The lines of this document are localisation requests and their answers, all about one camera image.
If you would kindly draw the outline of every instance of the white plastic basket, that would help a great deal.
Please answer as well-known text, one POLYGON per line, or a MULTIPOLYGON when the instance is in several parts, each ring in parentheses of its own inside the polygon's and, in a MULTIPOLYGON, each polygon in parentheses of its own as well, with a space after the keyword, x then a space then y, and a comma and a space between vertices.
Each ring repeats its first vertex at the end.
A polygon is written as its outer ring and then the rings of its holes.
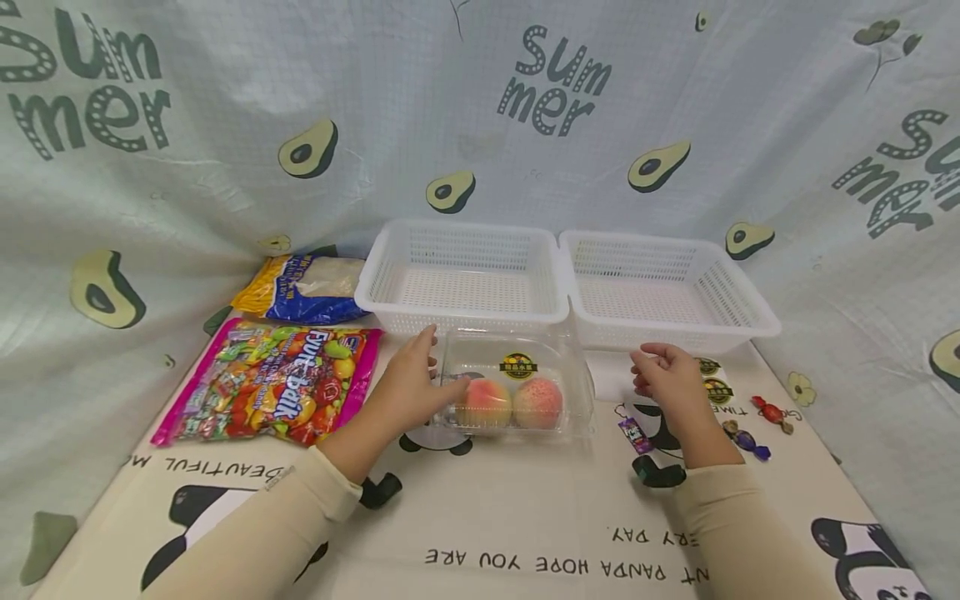
POLYGON ((666 342, 713 354, 780 333, 766 300, 716 244, 571 230, 560 247, 585 348, 666 342))
POLYGON ((549 231, 401 219, 377 235, 355 299, 390 333, 538 331, 569 312, 563 268, 549 231))

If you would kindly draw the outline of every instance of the left hand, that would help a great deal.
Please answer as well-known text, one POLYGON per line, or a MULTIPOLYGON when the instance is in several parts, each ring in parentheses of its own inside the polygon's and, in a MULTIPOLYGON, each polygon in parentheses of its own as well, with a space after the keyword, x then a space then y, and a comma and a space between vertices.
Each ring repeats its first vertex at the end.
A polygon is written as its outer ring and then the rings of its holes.
POLYGON ((361 413, 389 427, 393 437, 423 425, 446 404, 460 400, 470 381, 463 377, 442 387, 430 379, 437 375, 437 359, 430 349, 437 344, 436 325, 410 338, 394 354, 361 413))

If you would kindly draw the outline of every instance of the colorful candy package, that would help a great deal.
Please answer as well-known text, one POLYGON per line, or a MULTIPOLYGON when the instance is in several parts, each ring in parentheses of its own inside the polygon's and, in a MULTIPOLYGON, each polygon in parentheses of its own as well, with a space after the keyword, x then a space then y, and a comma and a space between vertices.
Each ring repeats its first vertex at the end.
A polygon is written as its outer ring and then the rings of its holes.
POLYGON ((232 319, 151 443, 269 434, 311 445, 363 406, 382 333, 232 319))
POLYGON ((291 255, 268 258, 231 303, 257 317, 336 325, 367 314, 353 301, 362 260, 291 255))

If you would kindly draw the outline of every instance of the purple candy wrapper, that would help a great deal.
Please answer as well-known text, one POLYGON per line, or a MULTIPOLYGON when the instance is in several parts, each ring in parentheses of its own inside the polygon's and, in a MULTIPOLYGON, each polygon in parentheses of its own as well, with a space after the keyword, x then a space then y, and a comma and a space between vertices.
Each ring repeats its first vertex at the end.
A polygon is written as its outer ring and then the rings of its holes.
POLYGON ((623 435, 627 436, 627 439, 634 446, 637 454, 646 454, 654 449, 654 445, 643 435, 643 430, 640 429, 640 426, 636 424, 632 417, 622 420, 618 425, 620 425, 623 435))

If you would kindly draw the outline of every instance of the fabric backdrop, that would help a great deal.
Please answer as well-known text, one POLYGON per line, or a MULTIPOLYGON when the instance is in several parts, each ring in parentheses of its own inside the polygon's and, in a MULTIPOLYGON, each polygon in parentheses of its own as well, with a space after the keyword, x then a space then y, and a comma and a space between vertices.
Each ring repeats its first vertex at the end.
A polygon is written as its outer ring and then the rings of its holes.
POLYGON ((84 516, 265 254, 363 256, 398 216, 746 223, 783 321, 759 349, 956 596, 958 26, 949 0, 0 0, 4 597, 33 512, 84 516))

